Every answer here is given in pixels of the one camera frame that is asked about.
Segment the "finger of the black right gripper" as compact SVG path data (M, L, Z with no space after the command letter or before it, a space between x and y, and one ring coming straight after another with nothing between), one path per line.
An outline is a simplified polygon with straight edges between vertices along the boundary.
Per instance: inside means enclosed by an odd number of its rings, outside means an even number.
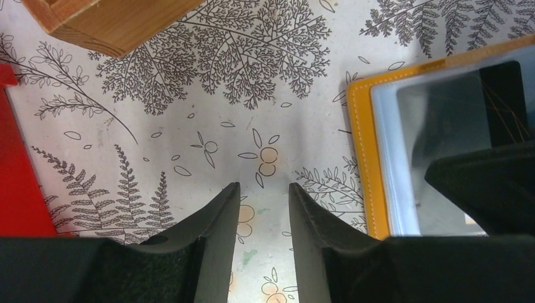
M434 160L425 180L488 235L534 235L534 142Z

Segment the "yellow leather card holder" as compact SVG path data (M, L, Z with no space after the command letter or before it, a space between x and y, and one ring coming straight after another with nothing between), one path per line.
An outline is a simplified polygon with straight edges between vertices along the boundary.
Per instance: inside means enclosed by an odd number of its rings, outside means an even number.
M496 148L491 146L479 70L507 61L520 63L534 142L534 35L378 74L348 87L372 237L486 234L429 185L425 173L434 160Z

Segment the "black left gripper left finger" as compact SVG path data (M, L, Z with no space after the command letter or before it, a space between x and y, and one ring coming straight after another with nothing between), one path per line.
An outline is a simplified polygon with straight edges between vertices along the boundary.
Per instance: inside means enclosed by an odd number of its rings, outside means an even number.
M240 184L233 182L139 244L3 237L1 301L226 302L239 209Z

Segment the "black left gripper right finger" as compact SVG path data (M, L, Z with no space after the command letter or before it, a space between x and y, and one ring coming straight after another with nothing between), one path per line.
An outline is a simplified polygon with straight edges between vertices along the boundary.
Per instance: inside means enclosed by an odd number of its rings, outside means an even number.
M534 238L375 239L298 183L288 204L301 302L533 302Z

